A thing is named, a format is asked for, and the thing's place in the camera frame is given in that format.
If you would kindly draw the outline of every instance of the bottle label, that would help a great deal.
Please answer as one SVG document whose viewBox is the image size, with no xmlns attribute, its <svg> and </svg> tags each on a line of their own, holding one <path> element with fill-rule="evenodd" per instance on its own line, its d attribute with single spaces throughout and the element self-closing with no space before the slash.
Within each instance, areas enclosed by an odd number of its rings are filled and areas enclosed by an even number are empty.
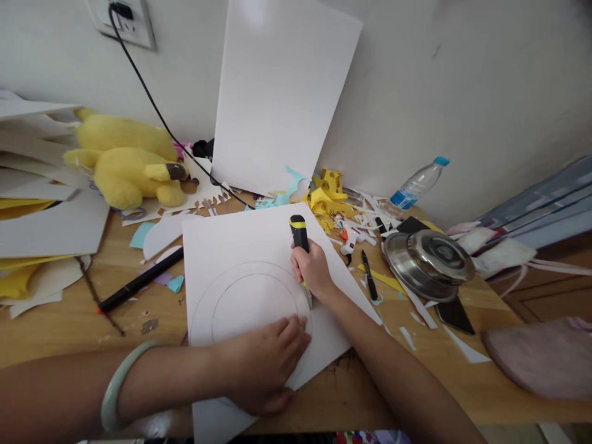
<svg viewBox="0 0 592 444">
<path fill-rule="evenodd" d="M 411 208 L 413 204 L 417 202 L 417 197 L 410 193 L 405 193 L 402 190 L 398 190 L 396 193 L 394 193 L 393 197 L 390 198 L 390 201 L 397 208 L 409 210 L 409 208 Z"/>
</svg>

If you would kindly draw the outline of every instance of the left hand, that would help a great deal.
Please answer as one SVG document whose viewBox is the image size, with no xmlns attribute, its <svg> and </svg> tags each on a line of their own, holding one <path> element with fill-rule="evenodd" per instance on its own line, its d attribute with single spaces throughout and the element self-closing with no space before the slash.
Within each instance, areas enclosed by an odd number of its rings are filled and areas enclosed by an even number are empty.
<svg viewBox="0 0 592 444">
<path fill-rule="evenodd" d="M 280 413 L 294 395 L 284 386 L 311 337 L 306 317 L 289 319 L 218 342 L 213 346 L 225 374 L 225 395 L 246 412 L 261 416 Z"/>
</svg>

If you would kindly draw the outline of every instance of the plastic water bottle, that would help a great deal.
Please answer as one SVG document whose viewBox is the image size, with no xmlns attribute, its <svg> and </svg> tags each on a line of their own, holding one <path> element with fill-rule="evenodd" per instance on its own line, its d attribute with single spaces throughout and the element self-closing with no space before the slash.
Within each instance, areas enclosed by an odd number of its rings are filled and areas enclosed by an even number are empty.
<svg viewBox="0 0 592 444">
<path fill-rule="evenodd" d="M 424 166 L 407 179 L 407 182 L 393 194 L 390 200 L 383 200 L 380 209 L 395 218 L 400 218 L 436 185 L 442 174 L 442 168 L 449 163 L 450 161 L 445 157 L 436 157 L 433 163 Z"/>
</svg>

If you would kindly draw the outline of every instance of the forearm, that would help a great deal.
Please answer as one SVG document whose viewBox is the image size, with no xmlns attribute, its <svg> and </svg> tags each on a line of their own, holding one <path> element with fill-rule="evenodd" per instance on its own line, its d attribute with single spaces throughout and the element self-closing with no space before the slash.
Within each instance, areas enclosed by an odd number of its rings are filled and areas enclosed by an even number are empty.
<svg viewBox="0 0 592 444">
<path fill-rule="evenodd" d="M 341 291 L 324 297 L 413 442 L 485 443 L 434 375 Z"/>
<path fill-rule="evenodd" d="M 0 371 L 6 442 L 76 442 L 100 432 L 105 390 L 131 350 L 56 356 Z M 222 391 L 209 349 L 152 348 L 130 369 L 118 415 L 133 421 Z"/>
</svg>

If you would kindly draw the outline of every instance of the wooden cabinet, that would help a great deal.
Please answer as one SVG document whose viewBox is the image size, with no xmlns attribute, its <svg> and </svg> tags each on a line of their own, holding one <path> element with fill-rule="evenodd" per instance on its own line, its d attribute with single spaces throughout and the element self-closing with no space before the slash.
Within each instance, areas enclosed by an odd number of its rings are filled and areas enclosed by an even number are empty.
<svg viewBox="0 0 592 444">
<path fill-rule="evenodd" d="M 592 231 L 544 247 L 536 257 L 592 268 Z M 492 279 L 491 287 L 501 294 L 518 271 Z M 524 280 L 504 300 L 526 322 L 579 316 L 592 323 L 592 276 L 529 268 Z"/>
</svg>

